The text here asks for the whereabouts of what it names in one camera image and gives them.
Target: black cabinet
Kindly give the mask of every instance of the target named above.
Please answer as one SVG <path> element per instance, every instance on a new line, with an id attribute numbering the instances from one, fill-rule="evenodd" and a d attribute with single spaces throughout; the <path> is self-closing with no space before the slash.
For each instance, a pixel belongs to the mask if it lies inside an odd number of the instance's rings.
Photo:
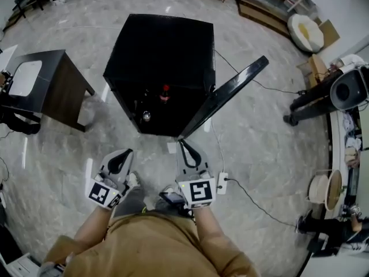
<path id="1" fill-rule="evenodd" d="M 215 90 L 214 52 L 213 24 L 131 14 L 104 78 L 139 132 L 186 137 L 268 64 L 262 57 Z"/>

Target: bottle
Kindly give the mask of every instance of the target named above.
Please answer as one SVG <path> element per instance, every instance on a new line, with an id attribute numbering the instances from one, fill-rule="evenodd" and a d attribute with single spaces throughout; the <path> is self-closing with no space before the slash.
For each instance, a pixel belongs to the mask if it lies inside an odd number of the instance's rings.
<path id="1" fill-rule="evenodd" d="M 160 95 L 160 101 L 162 104 L 166 104 L 170 98 L 168 91 L 169 91 L 169 85 L 164 85 L 163 92 Z"/>

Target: cabinet door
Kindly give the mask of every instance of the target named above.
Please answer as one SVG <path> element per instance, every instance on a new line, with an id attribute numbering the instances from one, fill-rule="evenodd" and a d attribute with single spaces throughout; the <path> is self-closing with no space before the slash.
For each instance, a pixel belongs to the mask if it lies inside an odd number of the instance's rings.
<path id="1" fill-rule="evenodd" d="M 206 120 L 222 108 L 227 101 L 232 99 L 242 88 L 244 88 L 257 74 L 269 64 L 265 56 L 260 57 L 250 66 L 238 73 L 235 77 L 215 90 L 203 103 L 195 116 L 180 134 L 179 139 L 185 139 L 198 129 Z"/>

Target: gray tile floor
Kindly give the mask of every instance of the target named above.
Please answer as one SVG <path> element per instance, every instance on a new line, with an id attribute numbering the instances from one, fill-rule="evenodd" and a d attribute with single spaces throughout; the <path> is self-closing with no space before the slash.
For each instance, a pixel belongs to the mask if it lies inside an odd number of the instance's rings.
<path id="1" fill-rule="evenodd" d="M 302 74 L 295 68 L 304 55 L 288 39 L 239 16 L 233 0 L 72 0 L 29 13 L 6 33 L 0 46 L 19 44 L 26 53 L 64 48 L 97 92 L 81 110 L 81 122 L 91 122 L 84 134 L 43 117 L 39 134 L 27 137 L 24 169 L 25 136 L 11 133 L 0 140 L 0 155 L 10 171 L 5 183 L 9 226 L 23 251 L 38 260 L 57 235 L 73 236 L 93 208 L 83 195 L 88 158 L 93 159 L 94 173 L 104 155 L 134 149 L 134 168 L 142 176 L 149 201 L 174 182 L 176 157 L 167 150 L 172 139 L 137 133 L 111 92 L 105 102 L 100 98 L 106 85 L 104 68 L 129 13 L 213 23 L 216 50 L 235 69 L 265 55 L 270 64 L 257 76 L 259 82 L 289 91 L 304 88 Z M 216 54 L 217 85 L 234 74 Z M 328 153 L 323 118 L 295 128 L 283 123 L 294 97 L 250 83 L 213 117 L 230 177 L 238 179 L 271 214 L 291 223 L 308 209 L 310 178 L 316 169 L 327 167 Z M 1 125 L 1 136 L 7 132 Z M 214 133 L 200 128 L 190 139 L 208 153 L 217 174 L 223 164 Z M 0 171 L 6 176 L 4 167 Z M 308 237 L 268 218 L 233 182 L 213 210 L 224 231 L 263 276 L 295 276 L 307 254 Z"/>

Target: chair leg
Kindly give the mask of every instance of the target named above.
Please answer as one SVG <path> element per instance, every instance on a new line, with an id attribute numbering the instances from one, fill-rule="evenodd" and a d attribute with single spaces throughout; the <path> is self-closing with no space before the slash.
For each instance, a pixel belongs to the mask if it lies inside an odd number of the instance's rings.
<path id="1" fill-rule="evenodd" d="M 37 1 L 37 4 L 39 5 L 39 8 L 43 11 L 44 9 L 43 9 L 43 7 L 42 7 L 42 3 L 41 3 L 41 1 L 40 0 L 36 0 Z"/>
<path id="2" fill-rule="evenodd" d="M 23 17 L 25 18 L 24 10 L 22 9 L 22 7 L 19 4 L 17 4 L 17 6 L 19 8 L 20 14 L 23 15 Z"/>

